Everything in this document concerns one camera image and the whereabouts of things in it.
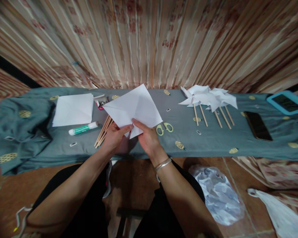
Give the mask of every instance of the black phone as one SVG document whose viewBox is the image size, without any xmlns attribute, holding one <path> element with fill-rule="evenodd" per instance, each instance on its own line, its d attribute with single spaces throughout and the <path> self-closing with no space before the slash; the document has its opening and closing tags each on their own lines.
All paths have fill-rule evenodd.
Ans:
<svg viewBox="0 0 298 238">
<path fill-rule="evenodd" d="M 273 141 L 267 127 L 265 126 L 261 116 L 255 112 L 244 112 L 247 122 L 252 129 L 252 132 L 256 139 L 262 139 L 267 141 Z"/>
</svg>

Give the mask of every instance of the wooden stick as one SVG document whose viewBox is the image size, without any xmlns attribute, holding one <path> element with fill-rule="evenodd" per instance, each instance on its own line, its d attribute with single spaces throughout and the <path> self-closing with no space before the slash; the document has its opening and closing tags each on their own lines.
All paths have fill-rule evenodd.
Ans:
<svg viewBox="0 0 298 238">
<path fill-rule="evenodd" d="M 106 138 L 106 134 L 107 134 L 108 127 L 106 128 L 106 130 L 105 130 L 105 132 L 104 132 L 102 138 L 99 140 L 99 142 L 98 142 L 96 148 L 99 147 L 99 146 L 104 142 L 104 140 L 105 140 L 105 138 Z"/>
<path fill-rule="evenodd" d="M 108 127 L 113 123 L 113 121 L 110 119 L 109 120 L 109 123 L 107 123 L 106 127 L 105 127 L 105 130 L 104 130 L 104 134 L 102 135 L 102 137 L 99 139 L 98 142 L 100 142 L 107 134 L 107 130 L 108 130 Z"/>
<path fill-rule="evenodd" d="M 226 121 L 226 124 L 228 125 L 228 127 L 229 127 L 230 129 L 232 129 L 231 126 L 230 126 L 230 124 L 228 123 L 228 120 L 226 119 L 226 116 L 225 116 L 225 114 L 224 114 L 224 112 L 223 112 L 223 110 L 222 110 L 222 107 L 219 107 L 219 108 L 220 108 L 221 113 L 222 113 L 222 115 L 223 115 L 223 117 L 224 117 L 224 120 Z"/>
<path fill-rule="evenodd" d="M 216 113 L 216 111 L 214 111 L 214 113 L 215 113 L 216 119 L 218 120 L 218 122 L 219 122 L 219 124 L 220 124 L 220 127 L 223 128 L 223 127 L 222 127 L 222 123 L 221 123 L 221 121 L 220 121 L 220 119 L 219 119 L 218 114 Z"/>
<path fill-rule="evenodd" d="M 230 115 L 230 113 L 229 113 L 229 111 L 228 111 L 228 109 L 227 109 L 226 106 L 225 106 L 225 109 L 226 109 L 226 112 L 227 112 L 227 114 L 228 114 L 229 119 L 231 120 L 232 125 L 235 126 L 235 124 L 234 124 L 234 122 L 233 122 L 233 119 L 232 119 L 232 117 L 231 117 L 231 115 Z"/>
<path fill-rule="evenodd" d="M 200 104 L 200 109 L 201 109 L 201 112 L 202 112 L 203 119 L 205 121 L 205 125 L 208 126 L 208 123 L 206 122 L 206 119 L 205 119 L 204 112 L 203 112 L 203 109 L 201 107 L 201 104 Z"/>
<path fill-rule="evenodd" d="M 103 124 L 103 127 L 102 127 L 102 129 L 101 129 L 101 131 L 100 131 L 100 133 L 99 133 L 99 135 L 98 135 L 98 137 L 97 137 L 97 140 L 96 140 L 94 146 L 97 145 L 99 139 L 101 138 L 101 136 L 102 136 L 102 134 L 103 134 L 103 132 L 104 132 L 104 129 L 105 129 L 105 125 L 106 125 L 106 123 L 107 123 L 107 121 L 108 121 L 109 118 L 110 118 L 110 116 L 108 115 L 107 118 L 106 118 L 106 120 L 105 120 L 105 122 L 104 122 L 104 124 Z"/>
<path fill-rule="evenodd" d="M 196 109 L 195 109 L 195 105 L 194 105 L 194 104 L 193 104 L 193 107 L 194 107 L 194 113 L 195 113 L 196 125 L 198 126 L 198 125 L 199 125 L 199 122 L 198 122 L 198 116 L 196 115 Z"/>
</svg>

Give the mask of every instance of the clear plastic bag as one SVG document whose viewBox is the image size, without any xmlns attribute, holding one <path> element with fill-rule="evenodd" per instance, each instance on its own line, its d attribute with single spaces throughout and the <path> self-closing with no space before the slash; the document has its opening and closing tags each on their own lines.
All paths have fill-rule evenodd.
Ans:
<svg viewBox="0 0 298 238">
<path fill-rule="evenodd" d="M 266 205 L 277 234 L 282 238 L 298 238 L 298 215 L 276 199 L 262 191 L 249 188 L 248 194 L 258 197 Z"/>
<path fill-rule="evenodd" d="M 193 165 L 189 173 L 200 184 L 205 205 L 217 223 L 228 226 L 244 217 L 244 203 L 218 168 Z"/>
</svg>

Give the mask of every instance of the scissor handle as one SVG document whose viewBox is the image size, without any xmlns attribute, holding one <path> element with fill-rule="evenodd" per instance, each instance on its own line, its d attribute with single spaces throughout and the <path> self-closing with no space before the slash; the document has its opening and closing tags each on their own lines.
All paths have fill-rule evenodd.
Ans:
<svg viewBox="0 0 298 238">
<path fill-rule="evenodd" d="M 169 124 L 168 122 L 164 122 L 163 124 L 168 132 L 173 132 L 173 126 L 171 124 Z"/>
<path fill-rule="evenodd" d="M 157 134 L 158 134 L 158 135 L 160 135 L 160 136 L 162 136 L 162 135 L 163 135 L 163 129 L 162 129 L 162 126 L 161 126 L 160 124 L 159 124 L 159 125 L 157 125 L 156 132 L 157 132 Z"/>
</svg>

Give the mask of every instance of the brown floor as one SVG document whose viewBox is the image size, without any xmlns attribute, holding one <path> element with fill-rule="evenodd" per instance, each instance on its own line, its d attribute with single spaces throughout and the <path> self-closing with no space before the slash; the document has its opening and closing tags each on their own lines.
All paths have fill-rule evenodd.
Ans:
<svg viewBox="0 0 298 238">
<path fill-rule="evenodd" d="M 217 167 L 224 173 L 246 206 L 242 220 L 231 226 L 220 225 L 224 237 L 276 238 L 265 205 L 259 198 L 247 194 L 248 188 L 268 191 L 268 188 L 242 169 L 231 158 L 174 158 L 184 169 L 192 164 Z M 11 237 L 16 227 L 15 213 L 23 206 L 31 206 L 48 181 L 67 166 L 42 168 L 16 176 L 0 176 L 0 238 Z M 107 217 L 110 219 L 109 237 L 116 237 L 120 218 L 118 207 L 147 210 L 159 187 L 149 160 L 118 161 L 110 176 L 112 193 L 104 199 Z M 139 220 L 127 220 L 125 236 L 132 237 Z"/>
</svg>

